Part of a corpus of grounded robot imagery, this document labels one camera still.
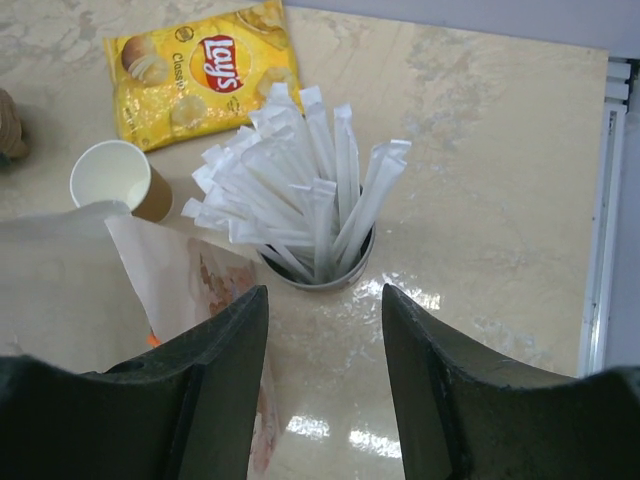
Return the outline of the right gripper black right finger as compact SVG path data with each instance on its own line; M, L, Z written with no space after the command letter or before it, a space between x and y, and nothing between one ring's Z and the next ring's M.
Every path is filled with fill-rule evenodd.
M409 479L635 479L639 371L580 379L502 355L392 285L382 327Z

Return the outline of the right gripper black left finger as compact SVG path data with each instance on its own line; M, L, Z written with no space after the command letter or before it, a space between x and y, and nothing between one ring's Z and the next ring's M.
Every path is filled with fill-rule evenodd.
M1 360L5 479L243 479L268 334L268 292L103 373Z

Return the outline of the brown paper takeout bag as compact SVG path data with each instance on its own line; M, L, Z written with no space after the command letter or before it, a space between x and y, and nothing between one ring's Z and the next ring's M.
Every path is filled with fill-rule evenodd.
M114 201L1 225L1 360L103 373L215 317L256 283L247 259ZM247 476L279 437L267 340Z

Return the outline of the brown paper cup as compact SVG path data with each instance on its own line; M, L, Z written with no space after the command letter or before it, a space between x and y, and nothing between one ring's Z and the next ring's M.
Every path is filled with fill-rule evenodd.
M122 140L93 145L76 161L69 179L74 204L121 201L143 220L160 222L173 206L171 186L137 146Z

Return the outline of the cardboard cup carrier tray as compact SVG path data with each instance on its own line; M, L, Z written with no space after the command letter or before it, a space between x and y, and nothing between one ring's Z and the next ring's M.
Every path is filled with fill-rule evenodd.
M1 159L22 159L29 154L17 106L9 93L1 90Z

